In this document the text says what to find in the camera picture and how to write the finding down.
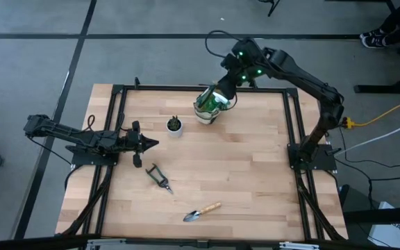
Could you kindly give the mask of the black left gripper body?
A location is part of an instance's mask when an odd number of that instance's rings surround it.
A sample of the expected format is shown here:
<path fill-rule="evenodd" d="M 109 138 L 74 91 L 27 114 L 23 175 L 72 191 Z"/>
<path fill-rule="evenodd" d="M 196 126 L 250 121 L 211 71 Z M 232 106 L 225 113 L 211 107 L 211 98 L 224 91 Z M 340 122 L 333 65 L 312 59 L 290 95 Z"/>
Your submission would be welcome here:
<path fill-rule="evenodd" d="M 118 152 L 133 152 L 133 165 L 141 168 L 142 141 L 139 121 L 132 122 L 132 128 L 126 129 L 126 135 L 117 140 Z"/>

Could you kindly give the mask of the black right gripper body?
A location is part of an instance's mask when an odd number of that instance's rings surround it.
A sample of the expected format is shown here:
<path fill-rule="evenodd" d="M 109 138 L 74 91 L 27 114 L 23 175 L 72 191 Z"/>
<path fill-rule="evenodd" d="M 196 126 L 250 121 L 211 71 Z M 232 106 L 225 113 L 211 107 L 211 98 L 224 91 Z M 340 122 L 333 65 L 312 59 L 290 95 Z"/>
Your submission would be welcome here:
<path fill-rule="evenodd" d="M 264 59 L 265 56 L 255 40 L 250 37 L 238 40 L 220 63 L 226 74 L 219 83 L 238 87 L 248 83 L 249 87 L 256 87 L 255 78 L 264 74 Z"/>

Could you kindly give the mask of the green spray bottle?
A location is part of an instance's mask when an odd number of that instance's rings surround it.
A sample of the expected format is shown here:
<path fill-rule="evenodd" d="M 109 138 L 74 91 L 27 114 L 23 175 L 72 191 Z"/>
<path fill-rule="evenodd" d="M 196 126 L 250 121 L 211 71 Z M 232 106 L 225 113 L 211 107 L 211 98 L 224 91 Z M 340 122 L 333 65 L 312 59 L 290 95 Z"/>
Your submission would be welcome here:
<path fill-rule="evenodd" d="M 230 101 L 221 93 L 212 92 L 201 106 L 202 111 L 213 113 L 217 110 L 227 109 Z"/>

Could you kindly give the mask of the wooden handled hand trowel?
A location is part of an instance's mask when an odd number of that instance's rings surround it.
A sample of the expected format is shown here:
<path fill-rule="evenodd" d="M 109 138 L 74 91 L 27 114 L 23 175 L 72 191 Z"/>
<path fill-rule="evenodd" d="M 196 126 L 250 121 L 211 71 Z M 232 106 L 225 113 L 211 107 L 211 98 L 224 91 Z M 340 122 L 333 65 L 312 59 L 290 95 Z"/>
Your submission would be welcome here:
<path fill-rule="evenodd" d="M 200 216 L 202 216 L 203 214 L 209 213 L 213 210 L 216 210 L 218 208 L 220 208 L 222 206 L 221 202 L 216 202 L 216 203 L 212 203 L 206 207 L 203 207 L 199 210 L 194 210 L 190 213 L 188 213 L 184 218 L 183 221 L 184 222 L 193 222 L 194 220 L 200 218 Z"/>

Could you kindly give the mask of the beige canvas gardening bag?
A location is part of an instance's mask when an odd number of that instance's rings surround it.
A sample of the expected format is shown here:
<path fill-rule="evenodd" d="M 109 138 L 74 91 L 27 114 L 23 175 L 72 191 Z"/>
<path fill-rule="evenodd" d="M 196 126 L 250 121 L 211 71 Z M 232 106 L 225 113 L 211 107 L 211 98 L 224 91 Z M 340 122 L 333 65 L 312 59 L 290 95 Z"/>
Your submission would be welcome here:
<path fill-rule="evenodd" d="M 209 95 L 212 92 L 218 92 L 221 93 L 218 89 L 217 89 L 217 84 L 214 85 L 209 85 L 197 98 L 196 101 L 194 102 L 194 113 L 197 116 L 197 120 L 199 122 L 201 122 L 202 124 L 212 124 L 216 118 L 220 115 L 220 113 L 230 110 L 232 109 L 237 101 L 237 94 L 235 95 L 235 97 L 230 101 L 230 104 L 228 106 L 227 109 L 224 110 L 217 110 L 215 112 L 207 112 L 207 111 L 202 111 L 201 110 L 201 106 L 204 104 L 205 100 L 209 97 Z"/>

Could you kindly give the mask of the small plant in white pot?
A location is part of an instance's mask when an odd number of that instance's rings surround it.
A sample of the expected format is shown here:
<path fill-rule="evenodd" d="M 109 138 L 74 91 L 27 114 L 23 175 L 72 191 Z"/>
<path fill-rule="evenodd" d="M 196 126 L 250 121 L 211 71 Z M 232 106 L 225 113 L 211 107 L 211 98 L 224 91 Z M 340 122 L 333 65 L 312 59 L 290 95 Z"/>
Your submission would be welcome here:
<path fill-rule="evenodd" d="M 169 136 L 179 138 L 183 134 L 183 123 L 177 115 L 172 116 L 166 123 Z"/>

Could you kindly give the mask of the black pruning shears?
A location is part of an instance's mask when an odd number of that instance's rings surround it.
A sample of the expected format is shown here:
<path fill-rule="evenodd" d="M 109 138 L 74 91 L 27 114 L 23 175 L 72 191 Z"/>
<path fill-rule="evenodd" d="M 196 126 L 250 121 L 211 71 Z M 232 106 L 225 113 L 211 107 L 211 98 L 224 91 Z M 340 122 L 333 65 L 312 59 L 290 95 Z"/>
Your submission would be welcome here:
<path fill-rule="evenodd" d="M 145 169 L 147 175 L 157 184 L 158 187 L 165 189 L 170 194 L 173 194 L 173 190 L 169 186 L 168 178 L 161 172 L 160 168 L 154 163 L 152 168 Z"/>

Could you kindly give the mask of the black chair base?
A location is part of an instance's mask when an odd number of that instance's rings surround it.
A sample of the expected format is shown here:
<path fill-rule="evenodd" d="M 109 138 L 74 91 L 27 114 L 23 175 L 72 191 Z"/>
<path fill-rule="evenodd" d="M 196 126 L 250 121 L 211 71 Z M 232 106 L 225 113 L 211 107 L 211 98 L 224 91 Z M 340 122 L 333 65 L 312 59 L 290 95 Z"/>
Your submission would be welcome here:
<path fill-rule="evenodd" d="M 281 0 L 258 0 L 261 3 L 269 3 L 270 9 L 269 12 L 267 13 L 268 17 L 272 16 L 272 13 L 274 12 L 274 10 L 276 9 L 277 5 L 280 3 Z"/>

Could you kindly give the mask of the person's black shoe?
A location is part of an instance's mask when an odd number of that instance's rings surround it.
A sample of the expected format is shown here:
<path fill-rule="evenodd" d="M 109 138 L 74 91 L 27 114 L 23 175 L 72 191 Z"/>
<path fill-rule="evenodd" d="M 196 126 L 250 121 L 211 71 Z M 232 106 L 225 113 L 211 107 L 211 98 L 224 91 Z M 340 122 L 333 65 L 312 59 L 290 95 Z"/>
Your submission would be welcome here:
<path fill-rule="evenodd" d="M 361 39 L 362 45 L 369 49 L 382 49 L 386 48 L 388 45 L 385 42 L 386 37 L 381 36 L 368 36 Z"/>
<path fill-rule="evenodd" d="M 367 37 L 376 37 L 376 36 L 382 36 L 382 35 L 386 35 L 386 32 L 384 32 L 383 30 L 378 28 L 378 29 L 374 29 L 372 31 L 361 33 L 359 35 L 359 38 L 363 39 L 363 38 L 367 38 Z"/>

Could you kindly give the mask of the white cardboard box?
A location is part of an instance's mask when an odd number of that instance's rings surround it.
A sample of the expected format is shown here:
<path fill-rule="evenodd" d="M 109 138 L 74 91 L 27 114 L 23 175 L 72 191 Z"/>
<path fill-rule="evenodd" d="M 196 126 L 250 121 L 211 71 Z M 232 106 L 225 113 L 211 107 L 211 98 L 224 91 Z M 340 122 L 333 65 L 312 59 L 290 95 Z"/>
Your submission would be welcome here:
<path fill-rule="evenodd" d="M 400 223 L 374 224 L 367 239 L 377 246 L 400 248 Z"/>

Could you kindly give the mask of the black aluminium table frame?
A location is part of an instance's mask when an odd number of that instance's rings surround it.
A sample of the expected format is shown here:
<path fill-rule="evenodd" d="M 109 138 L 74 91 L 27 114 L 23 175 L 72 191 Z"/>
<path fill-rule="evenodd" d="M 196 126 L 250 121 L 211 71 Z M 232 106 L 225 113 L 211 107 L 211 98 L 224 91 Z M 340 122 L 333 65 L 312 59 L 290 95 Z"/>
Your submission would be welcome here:
<path fill-rule="evenodd" d="M 297 193 L 287 145 L 315 125 L 315 98 L 296 88 L 242 88 L 236 108 L 214 124 L 200 124 L 192 104 L 197 86 L 127 85 L 112 99 L 112 85 L 92 88 L 87 113 L 122 109 L 126 121 L 159 144 L 142 156 L 169 179 L 173 194 L 158 187 L 123 154 L 112 173 L 105 203 L 88 226 L 101 238 L 257 240 L 298 242 L 318 238 L 312 211 Z M 170 137 L 167 121 L 177 115 L 183 134 Z M 194 210 L 221 202 L 193 222 Z"/>

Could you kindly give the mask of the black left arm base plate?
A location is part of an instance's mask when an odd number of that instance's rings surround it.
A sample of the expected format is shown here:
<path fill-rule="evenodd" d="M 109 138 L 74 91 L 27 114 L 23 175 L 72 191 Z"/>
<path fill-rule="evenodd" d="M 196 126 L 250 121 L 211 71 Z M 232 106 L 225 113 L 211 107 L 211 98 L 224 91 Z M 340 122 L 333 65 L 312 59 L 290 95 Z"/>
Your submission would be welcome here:
<path fill-rule="evenodd" d="M 65 148 L 73 153 L 73 165 L 116 165 L 119 159 L 119 153 L 99 154 L 71 145 L 67 145 Z"/>

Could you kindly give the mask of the silver metal bracket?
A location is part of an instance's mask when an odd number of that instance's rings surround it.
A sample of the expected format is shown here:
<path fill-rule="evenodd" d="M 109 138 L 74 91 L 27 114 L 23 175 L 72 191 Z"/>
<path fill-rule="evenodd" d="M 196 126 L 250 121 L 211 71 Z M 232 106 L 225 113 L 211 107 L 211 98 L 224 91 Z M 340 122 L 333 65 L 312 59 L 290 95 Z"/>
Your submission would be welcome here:
<path fill-rule="evenodd" d="M 109 239 L 88 240 L 85 250 L 100 250 L 101 247 L 121 245 L 121 244 L 126 244 L 126 239 L 109 238 Z"/>
<path fill-rule="evenodd" d="M 317 244 L 305 244 L 296 242 L 280 242 L 279 249 L 281 250 L 320 250 Z"/>

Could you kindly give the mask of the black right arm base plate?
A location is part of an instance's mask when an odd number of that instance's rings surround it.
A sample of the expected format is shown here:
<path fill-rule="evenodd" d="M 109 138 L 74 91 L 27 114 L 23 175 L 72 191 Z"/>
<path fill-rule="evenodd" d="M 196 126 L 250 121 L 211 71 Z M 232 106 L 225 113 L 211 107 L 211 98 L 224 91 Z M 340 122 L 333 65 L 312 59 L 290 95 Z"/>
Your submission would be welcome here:
<path fill-rule="evenodd" d="M 341 148 L 334 149 L 329 144 L 319 144 L 315 157 L 310 162 L 305 162 L 297 156 L 299 144 L 287 146 L 288 158 L 292 169 L 298 170 L 336 170 L 334 155 L 341 151 Z"/>

